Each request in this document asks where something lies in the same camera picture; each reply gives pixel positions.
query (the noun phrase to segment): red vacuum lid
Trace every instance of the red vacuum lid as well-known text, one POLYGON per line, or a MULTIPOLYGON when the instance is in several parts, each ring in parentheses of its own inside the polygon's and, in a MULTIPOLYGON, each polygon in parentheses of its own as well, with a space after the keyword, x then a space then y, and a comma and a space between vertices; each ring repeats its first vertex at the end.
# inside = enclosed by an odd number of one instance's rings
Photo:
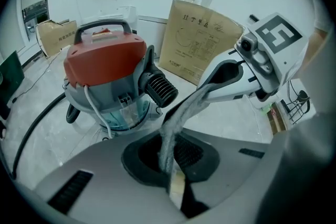
POLYGON ((122 31, 83 35, 64 60, 70 84, 96 86, 131 75, 146 53, 146 43, 122 31))

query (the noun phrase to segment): white power cord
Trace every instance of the white power cord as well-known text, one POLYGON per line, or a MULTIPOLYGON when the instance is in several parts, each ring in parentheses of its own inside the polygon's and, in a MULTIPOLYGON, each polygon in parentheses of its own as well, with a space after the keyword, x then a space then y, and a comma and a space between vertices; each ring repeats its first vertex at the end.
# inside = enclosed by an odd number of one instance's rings
POLYGON ((254 116, 255 116, 255 118, 256 118, 256 123, 257 123, 258 130, 259 130, 259 134, 260 134, 260 140, 261 140, 261 142, 262 142, 263 135, 261 134, 261 131, 260 131, 260 128, 259 128, 259 123, 258 123, 258 120, 257 120, 257 112, 254 110, 250 98, 249 98, 248 96, 246 96, 246 98, 247 98, 248 102, 250 103, 250 106, 251 106, 251 108, 252 108, 252 110, 253 110, 253 112, 254 112, 254 116))
POLYGON ((103 116, 99 113, 98 109, 96 108, 95 104, 93 103, 90 94, 89 94, 89 87, 87 85, 84 86, 84 93, 86 98, 88 99, 90 105, 92 106, 93 110, 95 111, 95 113, 97 114, 98 118, 100 118, 100 120, 105 124, 106 128, 107 128, 107 132, 109 134, 109 138, 113 138, 112 134, 111 134, 111 128, 109 126, 109 124, 106 122, 106 120, 103 118, 103 116))

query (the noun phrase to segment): cardboard box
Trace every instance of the cardboard box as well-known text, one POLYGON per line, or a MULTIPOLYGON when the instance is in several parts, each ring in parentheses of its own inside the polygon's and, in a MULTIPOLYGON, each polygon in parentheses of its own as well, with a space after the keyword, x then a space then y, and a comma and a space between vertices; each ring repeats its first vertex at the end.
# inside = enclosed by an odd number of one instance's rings
POLYGON ((267 117, 271 125, 273 135, 287 129, 278 106, 275 103, 272 104, 270 110, 267 112, 267 117))
POLYGON ((61 48, 73 44, 77 31, 76 21, 58 24, 53 20, 47 20, 37 25, 37 39, 43 52, 52 56, 61 48))
POLYGON ((197 85, 211 60, 232 49, 243 31, 209 8, 173 0, 159 66, 197 85))

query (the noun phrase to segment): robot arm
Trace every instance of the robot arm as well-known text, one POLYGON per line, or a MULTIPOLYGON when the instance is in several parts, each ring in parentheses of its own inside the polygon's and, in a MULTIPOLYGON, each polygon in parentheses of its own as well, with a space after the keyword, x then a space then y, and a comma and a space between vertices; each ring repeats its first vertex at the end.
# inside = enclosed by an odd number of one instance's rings
POLYGON ((209 103, 255 94, 260 101, 274 95, 300 68, 308 39, 288 20, 274 13, 249 27, 235 48, 216 56, 197 88, 216 86, 209 103))

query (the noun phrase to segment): vacuum handle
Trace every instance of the vacuum handle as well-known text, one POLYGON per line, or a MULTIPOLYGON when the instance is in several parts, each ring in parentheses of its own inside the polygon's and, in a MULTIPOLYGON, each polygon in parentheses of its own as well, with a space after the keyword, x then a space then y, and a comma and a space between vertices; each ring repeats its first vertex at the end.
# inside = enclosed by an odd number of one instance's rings
POLYGON ((95 22, 91 22, 91 23, 80 26, 76 31, 75 41, 73 43, 78 44, 82 42, 82 33, 85 30, 88 30, 90 28, 94 28, 97 26, 102 26, 102 25, 121 25, 125 33, 130 33, 130 34, 132 33, 131 27, 125 20, 111 20, 111 19, 96 20, 95 22))

